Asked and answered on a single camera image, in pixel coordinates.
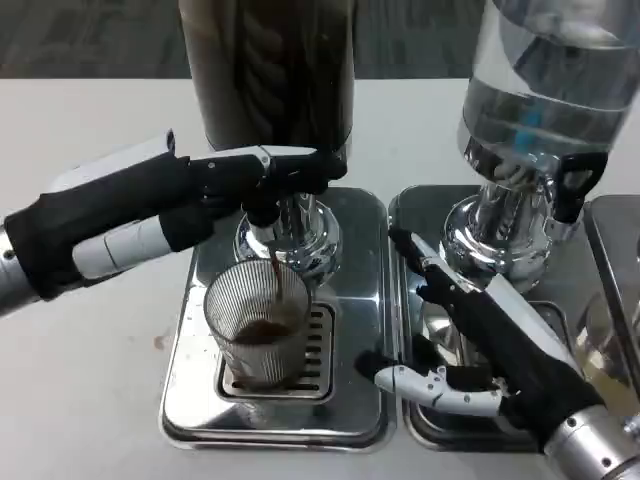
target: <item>metal grille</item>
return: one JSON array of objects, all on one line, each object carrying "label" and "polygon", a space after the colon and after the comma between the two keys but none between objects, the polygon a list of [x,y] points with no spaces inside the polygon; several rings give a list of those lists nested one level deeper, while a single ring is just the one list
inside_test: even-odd
[{"label": "metal grille", "polygon": [[222,359],[218,368],[220,393],[232,399],[321,400],[331,391],[333,376],[333,324],[335,313],[324,304],[311,306],[305,368],[297,381],[286,387],[254,391],[234,379]]}]

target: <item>brown liquid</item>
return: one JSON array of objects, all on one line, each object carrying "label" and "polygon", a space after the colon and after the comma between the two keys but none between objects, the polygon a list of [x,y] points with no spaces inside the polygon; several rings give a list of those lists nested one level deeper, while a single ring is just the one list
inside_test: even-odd
[{"label": "brown liquid", "polygon": [[240,330],[234,339],[234,343],[241,345],[267,345],[289,335],[291,335],[291,330],[285,325],[266,320],[257,320]]},{"label": "brown liquid", "polygon": [[214,148],[343,146],[352,123],[353,0],[179,4]]}]

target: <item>drip tray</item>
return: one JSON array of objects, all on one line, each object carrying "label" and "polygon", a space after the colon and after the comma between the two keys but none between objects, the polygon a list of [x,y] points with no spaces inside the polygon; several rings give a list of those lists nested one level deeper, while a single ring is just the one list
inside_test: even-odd
[{"label": "drip tray", "polygon": [[333,322],[335,313],[329,305],[311,307],[304,370],[286,387],[251,390],[234,379],[224,357],[221,357],[216,377],[219,394],[236,401],[242,400],[306,400],[318,401],[331,393],[333,365]]},{"label": "drip tray", "polygon": [[362,451],[389,438],[395,399],[354,368],[364,350],[394,355],[386,210],[351,188],[330,188],[319,201],[340,225],[342,258],[313,292],[306,368],[288,388],[243,388],[204,318],[207,286],[236,262],[242,217],[216,222],[215,236],[195,250],[160,407],[175,445]]},{"label": "drip tray", "polygon": [[[433,247],[442,238],[442,228],[452,207],[476,194],[477,186],[418,186],[405,190],[389,208],[392,223],[409,229]],[[427,304],[415,294],[424,279],[393,257],[397,301],[402,314],[400,356],[411,362],[411,339],[420,333],[433,340],[442,357],[452,365],[478,365],[485,360],[462,338],[444,309]],[[548,270],[525,297],[540,313],[572,353],[584,329],[585,314],[602,285],[583,227],[569,242],[551,254]],[[404,402],[403,414],[409,431],[432,449],[461,451],[535,451],[533,439],[524,432],[493,419],[447,415]]]}]

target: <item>black lever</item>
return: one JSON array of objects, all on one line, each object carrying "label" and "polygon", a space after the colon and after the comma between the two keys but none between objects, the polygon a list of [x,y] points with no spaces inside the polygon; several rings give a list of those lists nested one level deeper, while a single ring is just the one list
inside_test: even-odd
[{"label": "black lever", "polygon": [[608,159],[607,152],[576,153],[560,159],[554,219],[569,224],[578,220],[584,199],[602,178]]}]

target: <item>black glove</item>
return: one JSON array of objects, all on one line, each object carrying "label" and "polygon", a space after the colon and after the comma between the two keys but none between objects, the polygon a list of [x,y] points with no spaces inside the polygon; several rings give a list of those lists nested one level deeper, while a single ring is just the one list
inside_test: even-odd
[{"label": "black glove", "polygon": [[416,293],[442,306],[459,332],[489,361],[493,375],[506,380],[512,395],[503,400],[501,413],[514,426],[531,432],[541,449],[571,415],[604,404],[588,382],[537,345],[491,295],[474,289],[467,292],[456,283],[459,278],[450,277],[436,264],[423,263],[411,232],[392,228],[390,237],[409,268],[427,281]]},{"label": "black glove", "polygon": [[331,180],[346,175],[347,164],[338,155],[320,151],[299,157],[273,157],[269,174],[260,186],[242,200],[251,224],[271,225],[278,219],[279,200],[294,193],[321,195]]}]

